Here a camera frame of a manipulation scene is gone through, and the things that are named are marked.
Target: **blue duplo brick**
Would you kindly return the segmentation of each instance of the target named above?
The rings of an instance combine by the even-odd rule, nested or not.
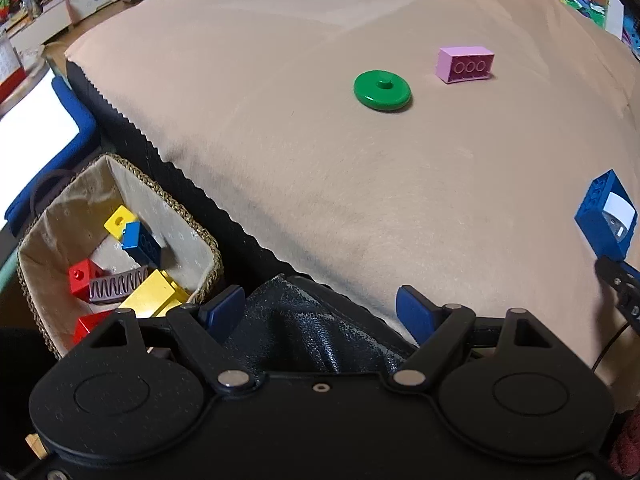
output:
[[[575,221],[597,257],[625,259],[638,213],[613,170],[592,181]]]
[[[160,268],[160,245],[140,221],[129,222],[124,227],[122,248],[141,266]]]

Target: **yellow lego brick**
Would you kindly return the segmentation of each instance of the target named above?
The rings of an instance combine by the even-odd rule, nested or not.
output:
[[[160,310],[156,311],[155,314],[153,314],[153,317],[163,317],[174,306],[182,305],[183,303],[186,303],[187,300],[189,299],[189,293],[186,290],[184,290],[180,285],[175,283],[174,279],[171,276],[169,276],[166,270],[161,270],[160,273],[166,278],[168,283],[175,290],[175,294],[174,294],[174,298],[169,303],[167,303],[164,307],[162,307]]]
[[[164,316],[169,308],[187,301],[187,292],[164,270],[154,270],[120,308],[132,308],[136,317]]]
[[[137,219],[138,217],[136,215],[121,205],[105,222],[104,228],[107,229],[117,241],[122,241],[122,233],[124,232],[125,225],[129,222],[135,222]]]

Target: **white label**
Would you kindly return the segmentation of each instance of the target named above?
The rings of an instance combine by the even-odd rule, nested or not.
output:
[[[0,39],[0,84],[4,83],[11,74],[20,68],[20,60],[15,55],[8,37]]]
[[[604,211],[620,220],[620,223],[626,227],[627,230],[631,229],[631,222],[636,216],[636,210],[624,198],[615,193],[609,193],[604,205]]]

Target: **wooden floor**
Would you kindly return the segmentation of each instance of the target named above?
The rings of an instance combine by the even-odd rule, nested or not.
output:
[[[67,50],[68,47],[86,31],[91,30],[99,23],[102,23],[104,20],[108,20],[111,16],[115,16],[129,7],[130,6],[124,4],[122,0],[119,0],[104,7],[103,9],[100,9],[95,14],[92,14],[88,18],[77,23],[71,30],[62,32],[60,35],[52,38],[52,40],[45,46],[45,55],[56,64],[63,74],[66,75],[65,50]]]

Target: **green round block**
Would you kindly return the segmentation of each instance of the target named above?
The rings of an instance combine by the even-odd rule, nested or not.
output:
[[[358,101],[374,110],[398,110],[411,98],[411,89],[399,75],[384,70],[369,70],[353,82]]]

